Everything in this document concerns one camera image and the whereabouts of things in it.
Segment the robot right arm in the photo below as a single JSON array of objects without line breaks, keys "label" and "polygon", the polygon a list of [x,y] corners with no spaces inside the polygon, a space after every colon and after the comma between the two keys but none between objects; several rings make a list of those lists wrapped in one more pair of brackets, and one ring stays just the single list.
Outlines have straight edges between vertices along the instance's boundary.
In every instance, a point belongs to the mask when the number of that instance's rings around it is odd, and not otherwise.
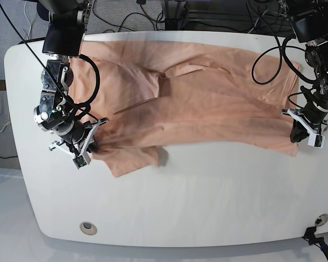
[{"label": "robot right arm", "polygon": [[[94,133],[108,122],[106,117],[81,122],[90,114],[91,103],[100,88],[96,64],[80,52],[91,4],[90,1],[41,1],[41,5],[49,12],[49,28],[42,52],[51,58],[42,72],[43,89],[34,110],[34,120],[43,131],[60,137],[49,150],[61,149],[72,157],[77,168],[81,168],[91,162],[90,153],[97,150]],[[87,62],[95,72],[95,88],[85,102],[75,103],[68,95],[74,79],[71,58]]]}]

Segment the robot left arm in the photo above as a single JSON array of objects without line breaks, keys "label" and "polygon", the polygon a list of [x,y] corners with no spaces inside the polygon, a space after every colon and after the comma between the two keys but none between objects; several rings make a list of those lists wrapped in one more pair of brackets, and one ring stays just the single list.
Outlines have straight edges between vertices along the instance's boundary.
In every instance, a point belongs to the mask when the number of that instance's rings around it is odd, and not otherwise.
[{"label": "robot left arm", "polygon": [[[294,120],[290,140],[298,143],[307,139],[309,146],[323,147],[323,133],[328,129],[328,119],[325,118],[328,114],[328,1],[279,3],[293,30],[293,34],[282,43],[282,57],[301,80],[312,85],[310,89],[300,88],[307,101],[305,106],[286,111]],[[288,59],[286,46],[293,38],[305,44],[304,56],[307,64],[314,69],[314,80],[302,75]]]}]

